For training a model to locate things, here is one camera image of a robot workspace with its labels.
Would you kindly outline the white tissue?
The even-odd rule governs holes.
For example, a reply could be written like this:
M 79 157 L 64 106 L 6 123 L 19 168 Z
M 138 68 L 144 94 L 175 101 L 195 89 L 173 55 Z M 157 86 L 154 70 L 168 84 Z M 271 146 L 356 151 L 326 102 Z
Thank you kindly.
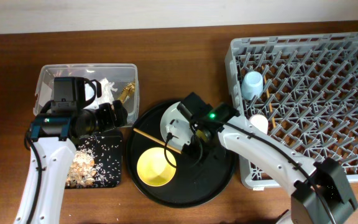
M 101 97 L 95 98 L 89 107 L 97 107 L 103 103 L 112 103 L 114 101 L 113 92 L 117 92 L 117 88 L 114 88 L 114 82 L 108 82 L 106 78 L 99 81 L 101 84 Z M 86 83 L 85 84 L 85 100 L 90 100 L 94 95 L 93 89 Z

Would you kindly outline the gold snack wrapper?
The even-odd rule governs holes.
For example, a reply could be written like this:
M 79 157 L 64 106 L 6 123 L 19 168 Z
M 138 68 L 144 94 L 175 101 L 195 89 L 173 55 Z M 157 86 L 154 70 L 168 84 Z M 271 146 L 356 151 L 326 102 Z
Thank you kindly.
M 117 99 L 114 99 L 113 102 L 120 101 L 124 104 L 133 94 L 135 93 L 135 83 L 128 83 L 123 89 L 121 94 Z

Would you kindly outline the pink cup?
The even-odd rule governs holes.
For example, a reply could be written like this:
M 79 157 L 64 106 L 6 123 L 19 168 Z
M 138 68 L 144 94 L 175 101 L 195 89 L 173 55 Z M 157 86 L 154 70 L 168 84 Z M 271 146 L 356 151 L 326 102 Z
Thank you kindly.
M 250 123 L 255 126 L 259 131 L 263 132 L 264 134 L 268 133 L 269 130 L 269 121 L 268 119 L 262 114 L 255 114 L 249 118 Z

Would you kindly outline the blue cup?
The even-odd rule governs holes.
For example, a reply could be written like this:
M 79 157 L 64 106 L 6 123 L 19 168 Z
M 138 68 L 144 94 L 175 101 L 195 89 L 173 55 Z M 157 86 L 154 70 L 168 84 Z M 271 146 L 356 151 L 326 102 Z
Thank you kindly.
M 259 72 L 251 71 L 245 74 L 241 85 L 243 99 L 251 100 L 253 97 L 261 97 L 263 92 L 263 78 Z

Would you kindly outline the yellow bowl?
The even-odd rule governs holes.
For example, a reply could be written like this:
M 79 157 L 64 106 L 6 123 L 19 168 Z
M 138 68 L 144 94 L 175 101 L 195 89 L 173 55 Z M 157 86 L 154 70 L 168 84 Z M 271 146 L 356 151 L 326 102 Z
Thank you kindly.
M 139 157 L 136 165 L 140 180 L 151 187 L 161 187 L 169 183 L 176 174 L 174 155 L 162 147 L 153 147 Z

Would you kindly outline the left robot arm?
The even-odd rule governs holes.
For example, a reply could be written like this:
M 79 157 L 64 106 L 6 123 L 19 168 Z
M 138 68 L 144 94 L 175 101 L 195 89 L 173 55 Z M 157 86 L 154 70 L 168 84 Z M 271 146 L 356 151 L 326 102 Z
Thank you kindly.
M 30 164 L 15 223 L 58 223 L 78 141 L 126 123 L 127 110 L 119 100 L 96 110 L 75 101 L 48 101 L 24 135 Z

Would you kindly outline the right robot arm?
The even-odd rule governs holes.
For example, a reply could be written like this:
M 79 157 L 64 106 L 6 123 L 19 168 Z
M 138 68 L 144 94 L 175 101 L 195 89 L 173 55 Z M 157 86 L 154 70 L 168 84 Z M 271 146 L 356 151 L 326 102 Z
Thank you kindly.
M 278 223 L 345 223 L 358 209 L 346 174 L 334 159 L 316 162 L 263 133 L 232 106 L 213 108 L 196 93 L 182 99 L 177 109 L 197 140 L 244 157 L 287 192 L 291 208 Z

